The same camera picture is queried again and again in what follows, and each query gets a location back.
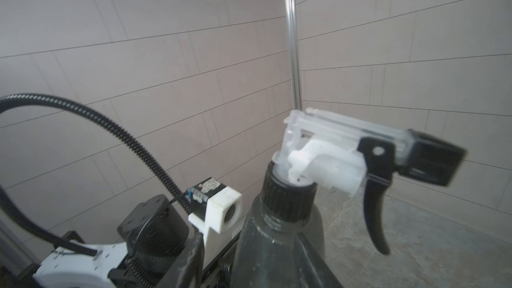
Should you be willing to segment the grey bottle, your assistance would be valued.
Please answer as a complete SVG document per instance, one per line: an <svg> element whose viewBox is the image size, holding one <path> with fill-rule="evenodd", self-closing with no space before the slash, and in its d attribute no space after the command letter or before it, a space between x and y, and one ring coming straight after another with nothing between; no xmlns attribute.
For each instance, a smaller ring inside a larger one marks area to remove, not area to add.
<svg viewBox="0 0 512 288"><path fill-rule="evenodd" d="M286 222L255 199L237 244L230 287L341 287L325 262L316 206L305 221Z"/></svg>

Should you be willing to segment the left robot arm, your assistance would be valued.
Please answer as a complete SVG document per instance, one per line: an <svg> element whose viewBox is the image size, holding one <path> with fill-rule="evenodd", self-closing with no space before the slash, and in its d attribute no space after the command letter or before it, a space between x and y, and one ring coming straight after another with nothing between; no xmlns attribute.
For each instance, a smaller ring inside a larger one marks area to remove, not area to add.
<svg viewBox="0 0 512 288"><path fill-rule="evenodd" d="M117 228L122 242L88 245L92 256L62 246L35 269L38 287L200 287L204 246L172 201L156 195Z"/></svg>

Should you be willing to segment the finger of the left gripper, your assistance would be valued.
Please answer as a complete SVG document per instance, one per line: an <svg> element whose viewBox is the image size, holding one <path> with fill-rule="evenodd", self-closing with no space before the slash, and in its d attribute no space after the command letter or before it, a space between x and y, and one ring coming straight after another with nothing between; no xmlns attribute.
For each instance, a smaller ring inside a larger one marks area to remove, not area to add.
<svg viewBox="0 0 512 288"><path fill-rule="evenodd" d="M203 234L196 231L189 244L157 284L157 288L201 287L204 255Z"/></svg>

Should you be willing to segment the black white spray nozzle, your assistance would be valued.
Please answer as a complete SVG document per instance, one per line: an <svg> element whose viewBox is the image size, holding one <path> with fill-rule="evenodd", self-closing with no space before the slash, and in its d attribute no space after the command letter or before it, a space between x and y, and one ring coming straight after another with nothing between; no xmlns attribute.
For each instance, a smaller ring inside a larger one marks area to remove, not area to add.
<svg viewBox="0 0 512 288"><path fill-rule="evenodd" d="M413 129L396 129L329 111L294 110L281 149L267 169L262 200L284 221L308 219L318 185L354 196L364 190L363 215L373 245L389 255L382 224L394 174L446 187L466 150Z"/></svg>

